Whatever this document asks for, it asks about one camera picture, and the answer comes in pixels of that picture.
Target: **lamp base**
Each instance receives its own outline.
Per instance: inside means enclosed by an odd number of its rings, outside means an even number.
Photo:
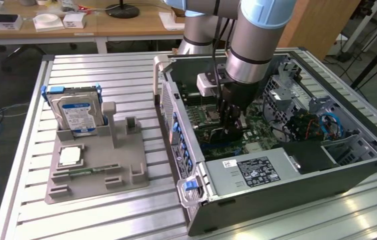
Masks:
[[[106,9],[115,7],[113,9],[105,10],[106,14],[117,19],[131,19],[139,16],[139,8],[132,5],[124,4],[124,8],[119,7],[120,4],[112,4]]]

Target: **aluminum extrusion table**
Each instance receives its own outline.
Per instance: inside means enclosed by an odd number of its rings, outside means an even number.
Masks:
[[[377,110],[312,55],[295,50],[377,124]],[[0,207],[0,239],[371,239],[377,238],[377,174],[344,194],[188,237],[152,103],[152,58],[171,52],[61,55],[41,63],[14,162]],[[151,184],[125,193],[46,205],[44,202],[56,120],[40,86],[100,83],[116,119],[136,116]],[[326,92],[303,75],[316,95]]]

